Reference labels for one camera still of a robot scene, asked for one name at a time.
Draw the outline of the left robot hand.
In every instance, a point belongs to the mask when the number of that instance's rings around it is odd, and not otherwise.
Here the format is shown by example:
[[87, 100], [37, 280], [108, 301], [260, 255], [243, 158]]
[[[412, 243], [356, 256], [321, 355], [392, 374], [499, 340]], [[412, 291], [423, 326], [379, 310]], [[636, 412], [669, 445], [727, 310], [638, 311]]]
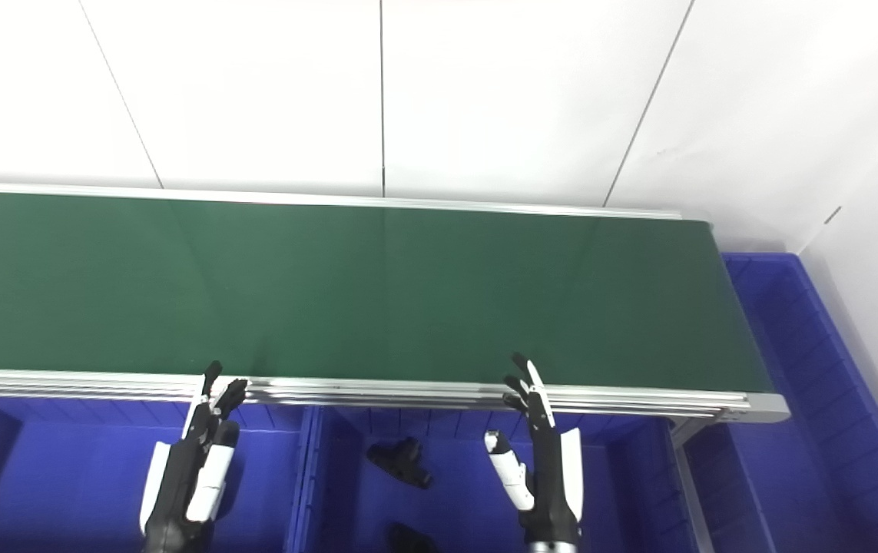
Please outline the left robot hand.
[[222, 371], [218, 360], [204, 370], [179, 440], [154, 446], [139, 512], [144, 552], [206, 552], [213, 539], [240, 438], [240, 425], [230, 416], [249, 384], [234, 379], [213, 396]]

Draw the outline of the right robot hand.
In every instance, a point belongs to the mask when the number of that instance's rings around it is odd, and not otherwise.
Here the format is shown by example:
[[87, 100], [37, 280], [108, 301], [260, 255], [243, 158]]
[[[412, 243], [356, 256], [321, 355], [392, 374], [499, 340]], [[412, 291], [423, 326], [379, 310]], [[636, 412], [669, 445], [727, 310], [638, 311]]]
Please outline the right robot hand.
[[519, 458], [499, 430], [485, 431], [485, 451], [517, 511], [527, 550], [576, 552], [584, 508], [581, 432], [558, 429], [546, 385], [533, 361], [521, 353], [513, 353], [512, 361], [522, 374], [503, 378], [509, 392], [502, 400], [526, 421], [533, 466]]

